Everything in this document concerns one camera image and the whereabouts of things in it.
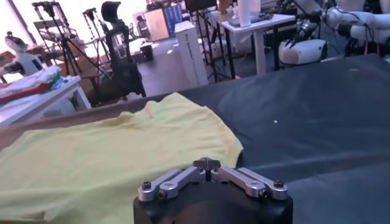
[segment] dark table surface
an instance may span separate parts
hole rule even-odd
[[[294,223],[390,223],[390,65],[376,55],[181,93],[236,134],[238,166],[289,183]],[[0,149],[26,130],[98,121],[162,98],[2,128]]]

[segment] floor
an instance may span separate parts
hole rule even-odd
[[[332,47],[329,47],[328,57],[334,57],[342,52],[346,41],[338,37],[329,30],[321,32],[322,38],[327,40]],[[171,93],[189,88],[189,83],[185,77],[185,70],[180,58],[180,51],[176,39],[163,40],[153,44],[154,60],[147,61],[138,65],[143,76],[143,83],[148,96],[155,96],[164,93]],[[236,74],[240,77],[249,77],[256,74],[255,59],[251,55],[245,55],[234,59]],[[274,67],[273,52],[266,54],[267,72],[272,72]],[[223,67],[222,61],[218,62],[218,68],[221,73],[229,75],[229,63]],[[139,98],[134,94],[130,99]]]

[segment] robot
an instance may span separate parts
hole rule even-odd
[[[282,181],[210,158],[145,181],[133,209],[134,224],[293,223],[293,199]]]
[[[327,42],[314,36],[320,24],[345,37],[388,44],[390,14],[362,12],[365,2],[366,0],[339,0],[338,5],[334,5],[333,2],[324,1],[324,9],[298,15],[298,32],[292,40],[283,41],[279,46],[281,62],[287,65],[304,65],[323,60],[327,54]],[[300,7],[305,7],[304,0],[299,1],[299,4]],[[380,1],[380,5],[383,13],[390,11],[388,1]]]
[[[14,37],[12,32],[7,32],[5,43],[15,51],[15,59],[0,68],[0,75],[19,72],[23,76],[30,76],[43,68],[41,56],[27,54],[27,45],[22,39]]]

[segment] yellow t-shirt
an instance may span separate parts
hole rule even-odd
[[[177,93],[137,113],[27,131],[0,153],[0,223],[133,223],[143,181],[205,156],[235,166],[241,149],[217,115]]]

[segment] white box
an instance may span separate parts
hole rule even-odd
[[[189,21],[175,25],[182,63],[191,87],[208,85],[206,67],[200,54],[195,26]]]

